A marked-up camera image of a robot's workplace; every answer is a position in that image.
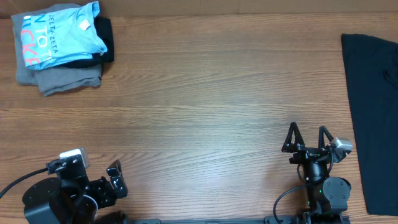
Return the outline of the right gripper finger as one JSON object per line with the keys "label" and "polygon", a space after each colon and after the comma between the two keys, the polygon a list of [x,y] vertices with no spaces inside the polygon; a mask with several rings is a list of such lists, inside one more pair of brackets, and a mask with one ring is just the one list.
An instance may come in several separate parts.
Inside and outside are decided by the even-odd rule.
{"label": "right gripper finger", "polygon": [[287,137],[282,145],[282,152],[298,152],[305,147],[304,140],[296,122],[289,126]]}
{"label": "right gripper finger", "polygon": [[327,130],[325,126],[319,127],[319,134],[318,134],[318,147],[324,148],[325,147],[325,138],[327,138],[330,142],[333,140],[333,136]]}

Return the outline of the light blue printed t-shirt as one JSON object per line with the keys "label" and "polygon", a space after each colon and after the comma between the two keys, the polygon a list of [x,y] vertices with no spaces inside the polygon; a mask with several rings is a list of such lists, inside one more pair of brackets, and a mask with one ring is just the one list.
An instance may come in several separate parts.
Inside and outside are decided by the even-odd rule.
{"label": "light blue printed t-shirt", "polygon": [[100,4],[94,1],[81,7],[24,16],[21,43],[25,67],[43,70],[106,53],[108,48],[94,25],[99,13]]}

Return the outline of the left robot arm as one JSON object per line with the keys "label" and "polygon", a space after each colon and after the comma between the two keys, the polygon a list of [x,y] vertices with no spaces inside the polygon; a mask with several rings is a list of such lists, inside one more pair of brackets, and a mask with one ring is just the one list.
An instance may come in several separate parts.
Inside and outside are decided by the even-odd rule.
{"label": "left robot arm", "polygon": [[54,160],[46,168],[57,176],[34,184],[22,197],[29,223],[94,223],[99,209],[128,194],[119,160],[106,169],[109,179],[92,181],[79,155]]}

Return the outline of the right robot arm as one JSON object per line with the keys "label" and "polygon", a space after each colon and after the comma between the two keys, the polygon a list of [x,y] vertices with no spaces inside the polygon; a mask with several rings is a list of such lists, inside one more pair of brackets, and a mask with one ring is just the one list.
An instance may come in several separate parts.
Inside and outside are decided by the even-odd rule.
{"label": "right robot arm", "polygon": [[[273,216],[277,223],[349,223],[343,212],[348,209],[351,184],[344,178],[330,175],[333,166],[351,153],[353,145],[347,138],[334,137],[325,126],[318,129],[318,146],[307,147],[297,123],[289,126],[281,151],[290,153],[291,164],[297,166],[302,185],[282,193],[273,205]],[[304,190],[308,208],[296,215],[279,218],[277,204],[286,195]]]}

